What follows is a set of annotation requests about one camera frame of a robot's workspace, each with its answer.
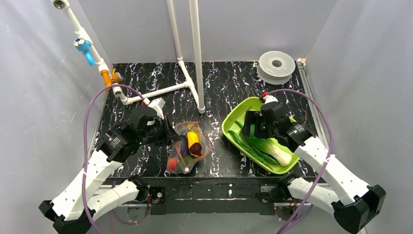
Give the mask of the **green toy avocado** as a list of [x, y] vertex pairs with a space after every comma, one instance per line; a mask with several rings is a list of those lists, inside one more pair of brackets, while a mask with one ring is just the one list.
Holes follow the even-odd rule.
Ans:
[[194, 159], [195, 159], [195, 157], [193, 155], [187, 155], [187, 156], [183, 157], [183, 161], [186, 165], [189, 165], [190, 162]]

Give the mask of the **purple toy eggplant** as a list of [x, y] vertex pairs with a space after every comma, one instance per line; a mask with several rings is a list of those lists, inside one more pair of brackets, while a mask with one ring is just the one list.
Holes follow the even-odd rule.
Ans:
[[182, 157], [190, 155], [189, 147], [188, 147], [188, 139], [185, 135], [180, 135], [180, 154]]

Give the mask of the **clear zip bag orange zipper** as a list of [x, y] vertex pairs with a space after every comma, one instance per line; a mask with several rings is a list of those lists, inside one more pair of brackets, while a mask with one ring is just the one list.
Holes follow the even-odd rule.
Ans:
[[175, 175], [189, 174], [198, 161], [210, 154], [212, 142], [203, 133], [198, 121], [178, 123], [174, 131], [180, 137], [180, 141], [171, 147], [166, 171]]

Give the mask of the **yellow toy corn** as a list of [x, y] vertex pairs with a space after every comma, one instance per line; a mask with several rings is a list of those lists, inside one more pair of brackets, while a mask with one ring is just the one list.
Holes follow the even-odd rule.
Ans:
[[200, 138], [195, 131], [187, 132], [188, 147], [190, 148], [193, 144], [200, 144]]

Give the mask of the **green toy pepper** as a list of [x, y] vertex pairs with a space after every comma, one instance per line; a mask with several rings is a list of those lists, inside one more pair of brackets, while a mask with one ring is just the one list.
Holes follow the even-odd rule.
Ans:
[[244, 153], [247, 152], [250, 156], [252, 156], [260, 163], [265, 164], [267, 162], [264, 158], [258, 156], [258, 154], [254, 150], [250, 149], [248, 146], [243, 144], [243, 142], [238, 138], [237, 133], [235, 133], [233, 130], [229, 130], [228, 133], [233, 137], [234, 141], [243, 149]]

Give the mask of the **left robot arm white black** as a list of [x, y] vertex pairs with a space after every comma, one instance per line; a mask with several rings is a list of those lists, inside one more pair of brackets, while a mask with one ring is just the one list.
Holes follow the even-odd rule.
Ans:
[[85, 234], [103, 214], [138, 197], [148, 184], [133, 175], [114, 188], [95, 195], [103, 182], [141, 146], [180, 141], [159, 105], [139, 106], [128, 119], [115, 124], [97, 141], [96, 149], [68, 187], [39, 205], [59, 234]]

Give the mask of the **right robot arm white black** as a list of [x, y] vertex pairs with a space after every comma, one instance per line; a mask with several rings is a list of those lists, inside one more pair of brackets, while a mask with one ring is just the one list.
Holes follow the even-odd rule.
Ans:
[[385, 190], [380, 185], [369, 185], [348, 170], [304, 124], [293, 122], [282, 104], [270, 102], [260, 110], [248, 110], [241, 133], [246, 139], [259, 142], [274, 138], [310, 164], [330, 186], [328, 190], [298, 175], [288, 175], [276, 186], [279, 197], [310, 202], [332, 214], [351, 234], [357, 234], [380, 213]]

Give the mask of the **red toy strawberry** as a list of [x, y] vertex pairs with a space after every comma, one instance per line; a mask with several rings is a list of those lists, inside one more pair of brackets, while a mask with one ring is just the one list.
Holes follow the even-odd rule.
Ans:
[[169, 173], [176, 173], [178, 164], [179, 164], [179, 159], [175, 157], [169, 158], [167, 161], [167, 171]]

